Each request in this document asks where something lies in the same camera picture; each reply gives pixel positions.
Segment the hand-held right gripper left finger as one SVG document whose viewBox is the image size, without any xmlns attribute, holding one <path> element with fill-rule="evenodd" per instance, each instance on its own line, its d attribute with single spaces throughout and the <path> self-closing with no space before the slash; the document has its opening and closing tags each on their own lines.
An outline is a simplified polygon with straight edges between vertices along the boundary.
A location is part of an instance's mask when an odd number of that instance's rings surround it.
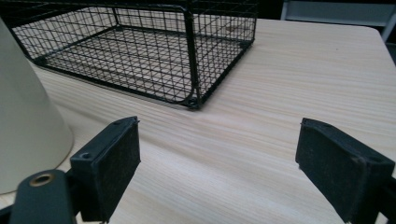
<svg viewBox="0 0 396 224">
<path fill-rule="evenodd" d="M 110 123 L 70 158 L 83 220 L 110 220 L 139 162 L 136 117 Z"/>
</svg>

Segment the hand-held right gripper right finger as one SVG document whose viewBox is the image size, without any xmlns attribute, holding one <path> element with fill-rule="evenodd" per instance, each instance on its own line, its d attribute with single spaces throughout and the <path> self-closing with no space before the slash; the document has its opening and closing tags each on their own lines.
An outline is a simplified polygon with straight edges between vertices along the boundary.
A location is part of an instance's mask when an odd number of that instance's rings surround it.
<svg viewBox="0 0 396 224">
<path fill-rule="evenodd" d="M 396 224 L 396 162 L 331 124 L 302 119 L 295 161 L 349 224 Z"/>
</svg>

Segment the cream white cone-shaped object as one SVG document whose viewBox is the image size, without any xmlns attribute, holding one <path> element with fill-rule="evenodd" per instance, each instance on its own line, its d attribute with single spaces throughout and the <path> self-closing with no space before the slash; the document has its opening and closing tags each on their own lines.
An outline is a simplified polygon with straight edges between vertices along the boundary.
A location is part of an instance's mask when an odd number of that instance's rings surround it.
<svg viewBox="0 0 396 224">
<path fill-rule="evenodd" d="M 0 194 L 58 167 L 73 144 L 64 118 L 0 19 Z"/>
</svg>

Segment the black wire mesh basket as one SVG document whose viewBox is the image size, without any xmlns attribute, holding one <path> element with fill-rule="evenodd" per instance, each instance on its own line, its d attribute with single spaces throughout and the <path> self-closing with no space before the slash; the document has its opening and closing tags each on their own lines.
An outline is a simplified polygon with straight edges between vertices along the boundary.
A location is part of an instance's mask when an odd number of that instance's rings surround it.
<svg viewBox="0 0 396 224">
<path fill-rule="evenodd" d="M 0 0 L 36 66 L 198 109 L 255 40 L 257 0 Z"/>
</svg>

